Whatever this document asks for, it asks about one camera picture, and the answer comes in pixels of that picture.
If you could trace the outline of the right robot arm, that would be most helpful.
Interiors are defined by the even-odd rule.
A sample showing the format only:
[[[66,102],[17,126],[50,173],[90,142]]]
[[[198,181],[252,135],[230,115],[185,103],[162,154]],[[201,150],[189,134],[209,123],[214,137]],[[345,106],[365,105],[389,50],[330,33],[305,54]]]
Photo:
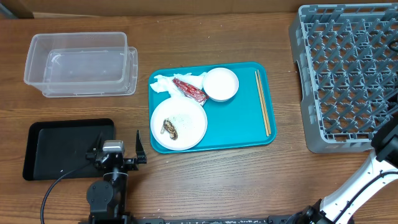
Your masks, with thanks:
[[[339,189],[292,215],[287,223],[351,223],[363,204],[397,180],[397,113],[374,135],[371,146],[368,158]]]

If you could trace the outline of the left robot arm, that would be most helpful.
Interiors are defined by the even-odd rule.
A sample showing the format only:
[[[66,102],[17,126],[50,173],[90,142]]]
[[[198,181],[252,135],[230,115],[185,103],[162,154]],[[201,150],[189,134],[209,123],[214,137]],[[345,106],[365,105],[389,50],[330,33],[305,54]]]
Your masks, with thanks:
[[[122,140],[104,141],[101,134],[86,152],[86,160],[103,173],[103,180],[91,184],[86,192],[89,223],[136,223],[126,211],[126,199],[128,172],[147,162],[140,133],[136,133],[136,157],[126,158],[124,152]]]

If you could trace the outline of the red snack wrapper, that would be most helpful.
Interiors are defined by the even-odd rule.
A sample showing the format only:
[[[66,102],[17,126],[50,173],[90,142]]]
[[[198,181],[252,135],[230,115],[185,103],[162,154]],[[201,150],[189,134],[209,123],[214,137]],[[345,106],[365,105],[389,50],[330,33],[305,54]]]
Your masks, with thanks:
[[[186,97],[195,100],[201,106],[203,106],[209,98],[208,95],[199,88],[189,83],[183,82],[178,78],[174,78],[172,82]]]

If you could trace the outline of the white shallow bowl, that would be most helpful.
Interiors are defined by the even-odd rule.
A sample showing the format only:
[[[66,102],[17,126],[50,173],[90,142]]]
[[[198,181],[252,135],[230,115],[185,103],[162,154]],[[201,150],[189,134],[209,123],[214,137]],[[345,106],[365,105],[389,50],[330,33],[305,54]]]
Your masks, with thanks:
[[[223,67],[214,68],[204,76],[203,89],[214,101],[228,101],[237,93],[239,80],[230,69]]]

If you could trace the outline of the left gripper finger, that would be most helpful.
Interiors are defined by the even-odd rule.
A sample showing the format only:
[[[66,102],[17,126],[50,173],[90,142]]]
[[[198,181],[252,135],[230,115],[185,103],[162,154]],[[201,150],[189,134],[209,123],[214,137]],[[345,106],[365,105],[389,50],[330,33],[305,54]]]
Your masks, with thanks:
[[[96,152],[98,149],[102,149],[102,137],[103,137],[103,133],[100,132],[96,139],[94,140],[93,144],[89,147],[88,149],[88,153],[92,153],[92,152]]]
[[[146,164],[147,156],[141,143],[141,136],[139,130],[136,133],[136,159],[138,164]]]

